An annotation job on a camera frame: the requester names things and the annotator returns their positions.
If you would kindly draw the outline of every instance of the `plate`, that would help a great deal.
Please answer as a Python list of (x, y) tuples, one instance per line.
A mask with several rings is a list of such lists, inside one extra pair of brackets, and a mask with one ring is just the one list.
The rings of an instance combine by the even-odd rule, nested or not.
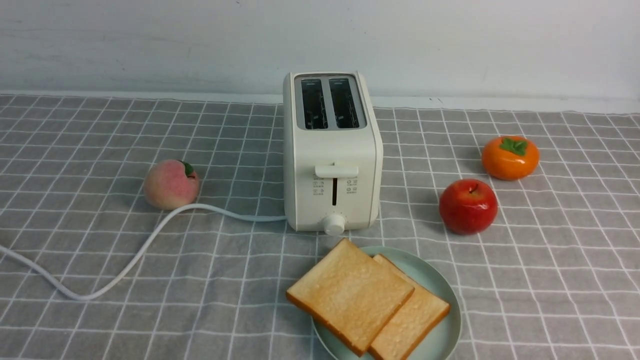
[[(383, 246), (368, 246), (360, 249), (369, 256), (383, 254), (407, 276), (451, 305), (449, 314), (429, 332), (407, 360), (448, 359), (458, 345), (462, 317), (458, 298), (444, 276), (421, 258), (403, 250)], [(334, 359), (373, 360), (368, 353), (358, 357), (321, 323), (314, 320), (313, 324), (317, 337)]]

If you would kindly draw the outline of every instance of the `fake peach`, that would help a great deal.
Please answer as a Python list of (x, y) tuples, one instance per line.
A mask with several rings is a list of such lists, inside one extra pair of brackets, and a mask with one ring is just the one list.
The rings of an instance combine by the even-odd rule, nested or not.
[(200, 179), (189, 163), (163, 160), (151, 167), (143, 190), (149, 204), (174, 210), (191, 204), (198, 197)]

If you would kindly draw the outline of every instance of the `apple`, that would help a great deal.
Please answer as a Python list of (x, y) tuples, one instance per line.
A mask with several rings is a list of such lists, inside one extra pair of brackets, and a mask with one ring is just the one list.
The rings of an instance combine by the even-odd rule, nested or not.
[(200, 178), (185, 161), (163, 160), (151, 167), (143, 190), (149, 204), (162, 210), (175, 210), (198, 197)]
[(459, 235), (471, 235), (488, 228), (498, 214), (498, 199), (491, 186), (477, 179), (451, 183), (440, 196), (440, 217)]

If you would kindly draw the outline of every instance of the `orange persimmon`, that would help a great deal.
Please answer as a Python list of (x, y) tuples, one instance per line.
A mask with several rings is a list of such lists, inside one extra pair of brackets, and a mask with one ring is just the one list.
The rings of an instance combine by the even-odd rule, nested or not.
[(499, 136), (482, 152), (482, 164), (489, 175), (513, 181), (533, 173), (540, 162), (536, 144), (522, 136)]

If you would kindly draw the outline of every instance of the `power cord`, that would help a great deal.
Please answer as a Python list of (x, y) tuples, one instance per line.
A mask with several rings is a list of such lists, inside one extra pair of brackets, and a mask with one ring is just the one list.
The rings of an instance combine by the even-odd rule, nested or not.
[(231, 218), (236, 218), (238, 220), (244, 220), (244, 221), (249, 221), (249, 222), (275, 222), (275, 221), (283, 221), (283, 220), (287, 219), (287, 217), (285, 217), (285, 216), (281, 216), (281, 217), (254, 217), (254, 216), (250, 216), (250, 215), (238, 215), (238, 214), (232, 213), (230, 211), (227, 211), (225, 209), (221, 209), (221, 208), (218, 208), (216, 206), (205, 205), (205, 204), (188, 204), (188, 205), (185, 205), (185, 206), (181, 206), (181, 207), (173, 210), (171, 213), (169, 213), (162, 220), (162, 222), (156, 227), (154, 232), (151, 233), (151, 235), (148, 237), (148, 239), (146, 240), (144, 245), (142, 245), (142, 247), (140, 248), (140, 250), (138, 251), (136, 256), (118, 274), (118, 276), (115, 277), (115, 279), (113, 279), (110, 283), (105, 285), (102, 289), (96, 291), (95, 293), (89, 294), (89, 295), (79, 295), (79, 294), (74, 293), (73, 291), (69, 290), (66, 286), (62, 285), (62, 283), (60, 283), (55, 277), (53, 277), (53, 275), (51, 275), (51, 273), (49, 273), (47, 270), (44, 270), (40, 265), (34, 263), (33, 261), (25, 258), (24, 256), (12, 251), (12, 250), (7, 249), (6, 247), (4, 247), (2, 245), (0, 245), (0, 252), (5, 253), (10, 258), (16, 259), (17, 261), (20, 261), (21, 263), (27, 265), (28, 267), (32, 268), (33, 270), (39, 272), (51, 284), (53, 284), (53, 286), (55, 286), (58, 290), (60, 290), (60, 292), (65, 294), (70, 299), (78, 300), (78, 301), (93, 300), (93, 299), (103, 295), (107, 291), (109, 291), (112, 287), (115, 286), (115, 284), (117, 284), (120, 280), (122, 280), (129, 273), (129, 271), (131, 271), (131, 268), (138, 262), (138, 260), (140, 260), (142, 255), (144, 255), (144, 253), (147, 251), (147, 248), (149, 247), (149, 245), (151, 245), (151, 243), (154, 241), (154, 239), (156, 238), (158, 233), (160, 233), (160, 231), (162, 231), (162, 228), (166, 225), (167, 222), (169, 222), (169, 220), (171, 220), (175, 215), (178, 215), (179, 213), (181, 213), (181, 212), (183, 212), (185, 210), (189, 210), (189, 209), (209, 210), (209, 211), (221, 213), (222, 215), (226, 215), (226, 216), (231, 217)]

